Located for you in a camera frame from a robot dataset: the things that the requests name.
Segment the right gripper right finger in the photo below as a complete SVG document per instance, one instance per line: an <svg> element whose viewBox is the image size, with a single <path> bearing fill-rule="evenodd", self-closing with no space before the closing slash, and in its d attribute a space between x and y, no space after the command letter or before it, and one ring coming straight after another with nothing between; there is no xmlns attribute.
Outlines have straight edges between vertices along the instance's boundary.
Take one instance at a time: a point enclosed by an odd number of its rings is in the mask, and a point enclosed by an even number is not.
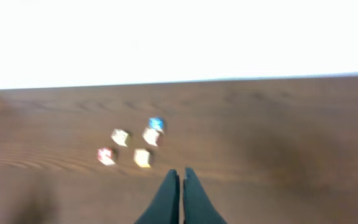
<svg viewBox="0 0 358 224"><path fill-rule="evenodd" d="M186 224L226 224L214 208L194 170L185 168L183 208Z"/></svg>

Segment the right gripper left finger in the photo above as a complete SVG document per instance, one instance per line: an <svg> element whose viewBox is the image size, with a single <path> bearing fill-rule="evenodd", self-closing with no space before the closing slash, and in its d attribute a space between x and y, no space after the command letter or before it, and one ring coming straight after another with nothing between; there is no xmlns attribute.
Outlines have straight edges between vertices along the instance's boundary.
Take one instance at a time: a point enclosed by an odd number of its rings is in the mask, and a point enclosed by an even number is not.
<svg viewBox="0 0 358 224"><path fill-rule="evenodd" d="M150 205L135 224L178 224L180 180L175 169L170 169Z"/></svg>

